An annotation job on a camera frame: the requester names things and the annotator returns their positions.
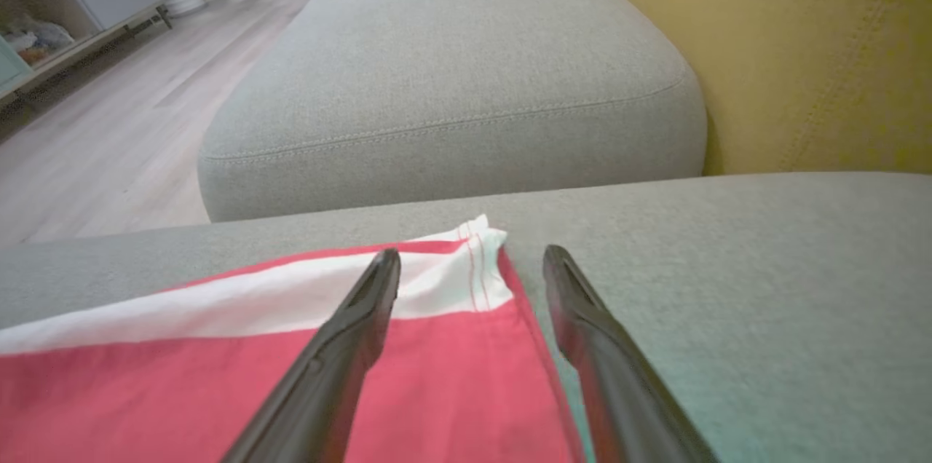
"stitched seam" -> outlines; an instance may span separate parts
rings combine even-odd
[[[684,80],[685,78],[680,79],[678,84],[675,84],[674,86],[682,84]],[[641,98],[648,98],[648,97],[649,97],[648,95],[643,95],[643,97]],[[591,109],[591,111],[587,112],[587,114],[596,114],[596,112],[603,111],[606,108],[612,107],[614,104],[616,104],[616,102],[586,105],[583,107],[573,106],[570,108]],[[527,119],[538,119],[538,118],[546,119],[546,118],[551,118],[551,117],[560,117],[566,114],[568,114],[568,109],[555,109],[555,111],[534,111],[534,112],[529,112],[529,114],[512,115],[509,117],[486,119],[486,120],[478,121],[478,122],[457,122],[457,124],[441,125],[440,127],[428,127],[425,129],[410,130],[407,132],[394,132],[394,134],[386,135],[385,137],[381,137],[381,138],[366,138],[366,139],[359,139],[358,141],[347,141],[347,142],[340,143],[340,144],[319,145],[319,146],[314,146],[310,148],[303,148],[300,150],[281,151],[281,152],[277,152],[276,154],[270,154],[270,155],[259,155],[258,157],[229,158],[229,157],[213,157],[213,155],[201,154],[200,159],[202,161],[214,162],[214,164],[217,164],[217,165],[245,165],[245,164],[250,164],[250,162],[276,161],[283,157],[295,157],[296,155],[316,154],[317,152],[333,151],[333,150],[339,150],[342,148],[349,148],[349,147],[359,146],[359,145],[375,144],[375,143],[386,142],[386,141],[396,141],[397,139],[419,137],[419,135],[435,134],[436,132],[452,132],[452,131],[462,130],[462,129],[467,129],[467,128],[487,127],[487,125],[491,125],[491,124],[503,124],[503,122],[526,121]]]
[[[829,85],[826,86],[822,95],[819,95],[813,103],[802,126],[797,129],[792,144],[783,152],[779,165],[780,171],[789,172],[796,168],[802,155],[812,143],[816,132],[825,124],[826,112],[832,111],[832,107],[841,98],[842,91],[849,88],[849,81],[856,69],[863,68],[863,49],[877,32],[879,22],[888,5],[889,0],[872,0],[872,4],[861,18],[861,25],[848,39],[848,45],[845,46],[845,61],[836,70],[834,77],[829,80]]]
[[[347,135],[337,135],[333,138],[324,138],[317,139],[316,141],[307,141],[301,143],[294,143],[290,145],[282,145],[273,148],[267,148],[260,151],[247,151],[239,152],[238,154],[214,154],[214,155],[202,155],[202,157],[213,160],[220,159],[239,159],[246,157],[265,157],[270,154],[277,154],[278,152],[287,152],[292,150],[305,150],[307,148],[312,148],[316,146],[324,146],[333,142],[342,142],[342,141],[352,141],[356,138],[368,138],[372,135],[389,135],[395,134],[396,132],[405,132],[405,131],[416,131],[420,128],[434,128],[434,127],[445,127],[446,125],[456,125],[456,124],[468,124],[468,122],[473,121],[485,121],[485,120],[495,120],[499,118],[508,118],[510,116],[522,116],[522,115],[536,115],[536,114],[547,114],[550,111],[565,111],[568,108],[589,108],[597,106],[608,106],[615,104],[625,104],[640,101],[647,98],[652,98],[655,95],[663,94],[663,92],[672,90],[673,88],[678,87],[682,82],[685,81],[686,75],[686,65],[682,65],[682,70],[680,71],[679,79],[677,79],[673,84],[667,85],[664,88],[656,90],[654,92],[649,92],[649,94],[639,95],[636,98],[613,98],[613,99],[600,99],[591,102],[584,103],[550,103],[546,105],[541,105],[540,107],[535,108],[516,108],[511,109],[510,111],[498,111],[493,112],[493,114],[482,114],[482,115],[473,115],[472,117],[460,117],[460,118],[446,118],[440,119],[432,122],[419,122],[419,124],[407,124],[405,127],[392,127],[384,128],[382,130],[372,130],[369,132],[354,132],[353,134]]]

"white stripe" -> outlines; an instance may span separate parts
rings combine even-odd
[[[470,226],[475,231],[477,224]],[[497,265],[506,233],[487,228],[487,223],[478,226],[483,230],[470,238],[470,247],[462,245],[452,254],[402,253],[402,280],[392,318],[489,311],[512,299]],[[455,240],[456,231],[452,234]],[[485,257],[480,257],[480,250]],[[296,261],[27,323],[0,331],[0,354],[116,341],[316,329],[331,316],[374,255]]]

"yellow cushion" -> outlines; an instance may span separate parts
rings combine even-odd
[[[706,173],[932,172],[932,0],[629,0],[709,113]]]

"red fabric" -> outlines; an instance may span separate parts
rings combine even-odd
[[[503,251],[499,270],[515,300],[493,311],[390,323],[347,461],[582,460],[556,369]],[[310,337],[0,356],[0,461],[220,459]]]

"sofa seat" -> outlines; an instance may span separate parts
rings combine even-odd
[[[626,0],[311,0],[200,152],[212,221],[699,175],[692,69]]]
[[[0,250],[0,327],[485,213],[509,233],[552,353],[542,255],[557,243],[723,462],[922,461],[932,453],[930,198],[926,175],[732,175],[19,245]],[[585,432],[575,374],[557,366]]]

